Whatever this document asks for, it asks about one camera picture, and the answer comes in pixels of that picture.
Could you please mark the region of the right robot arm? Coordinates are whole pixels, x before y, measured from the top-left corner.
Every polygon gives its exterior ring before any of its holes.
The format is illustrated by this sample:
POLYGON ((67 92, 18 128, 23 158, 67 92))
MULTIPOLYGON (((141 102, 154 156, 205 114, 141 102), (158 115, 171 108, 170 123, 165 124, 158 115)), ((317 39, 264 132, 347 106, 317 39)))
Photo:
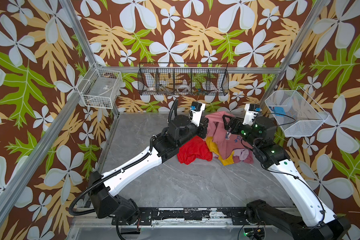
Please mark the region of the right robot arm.
POLYGON ((239 135, 251 145, 261 167, 270 172, 293 201, 299 216, 270 206, 263 200, 246 206, 246 219, 252 225, 272 225, 295 240, 340 240, 351 228, 345 217, 329 209, 297 171, 286 150, 275 143, 277 126, 267 117, 253 117, 250 124, 242 118, 223 116, 225 130, 239 135))

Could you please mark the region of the dusty pink shirt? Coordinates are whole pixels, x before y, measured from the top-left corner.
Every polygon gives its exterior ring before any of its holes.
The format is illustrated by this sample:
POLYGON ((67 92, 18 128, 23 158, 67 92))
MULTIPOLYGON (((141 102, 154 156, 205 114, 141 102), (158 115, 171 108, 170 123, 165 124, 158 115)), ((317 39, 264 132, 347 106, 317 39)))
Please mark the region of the dusty pink shirt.
MULTIPOLYGON (((216 112, 206 116, 208 122, 207 137, 212 137, 213 142, 218 145, 220 154, 223 158, 227 158, 231 151, 236 149, 247 149, 251 147, 247 142, 242 141, 239 135, 228 133, 224 128, 223 115, 233 116, 226 112, 216 112)), ((253 164, 253 153, 250 151, 248 158, 244 161, 247 164, 253 164)))

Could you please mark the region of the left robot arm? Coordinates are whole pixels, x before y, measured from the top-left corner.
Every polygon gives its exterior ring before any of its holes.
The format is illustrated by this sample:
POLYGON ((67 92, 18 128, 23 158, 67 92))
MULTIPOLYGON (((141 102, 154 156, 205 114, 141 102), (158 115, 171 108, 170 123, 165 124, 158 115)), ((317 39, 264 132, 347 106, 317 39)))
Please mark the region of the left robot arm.
POLYGON ((90 185, 71 203, 69 214, 82 216, 96 213, 99 219, 113 216, 132 224, 140 209, 132 199, 119 196, 130 182, 177 155, 180 148, 194 137, 205 138, 208 119, 203 117, 206 105, 192 102, 189 116, 177 114, 178 101, 174 101, 168 116, 168 125, 150 138, 150 144, 140 154, 123 165, 90 176, 90 185))

